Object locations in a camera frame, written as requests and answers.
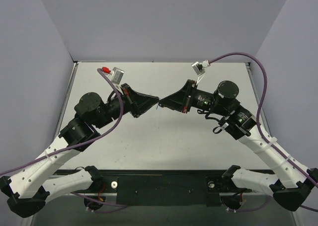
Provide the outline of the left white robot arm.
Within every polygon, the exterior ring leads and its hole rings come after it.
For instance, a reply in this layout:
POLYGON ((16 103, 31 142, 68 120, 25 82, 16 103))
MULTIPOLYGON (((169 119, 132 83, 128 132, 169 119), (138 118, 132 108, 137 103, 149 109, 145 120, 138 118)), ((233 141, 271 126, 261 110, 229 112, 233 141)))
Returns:
POLYGON ((46 203, 68 193, 89 190, 99 192, 105 183, 95 166, 61 178, 50 177, 71 158, 87 149, 82 143, 100 136, 97 129, 117 120, 121 114, 140 117, 159 102, 159 98, 135 92, 121 85, 119 96, 113 93, 104 103, 95 92, 83 95, 75 106, 75 117, 60 131, 49 147, 37 157, 37 163, 13 176, 0 179, 0 190, 8 196, 10 210, 22 218, 39 212, 46 203))

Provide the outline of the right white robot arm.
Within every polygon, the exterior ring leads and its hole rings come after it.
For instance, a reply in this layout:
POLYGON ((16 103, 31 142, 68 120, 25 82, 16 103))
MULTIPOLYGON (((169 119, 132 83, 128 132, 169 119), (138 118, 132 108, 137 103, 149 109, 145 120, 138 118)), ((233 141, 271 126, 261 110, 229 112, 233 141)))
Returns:
POLYGON ((223 187, 228 191, 240 188, 264 193, 284 209, 294 212, 317 186, 318 170, 291 157, 256 117, 241 106, 238 94, 238 86, 229 80, 220 82, 213 93, 199 90, 195 81, 188 80, 181 90, 161 99, 159 106, 181 113, 196 108, 198 114, 209 120, 211 114, 219 115, 220 131, 247 146, 273 172, 259 173, 232 165, 222 176, 223 187))

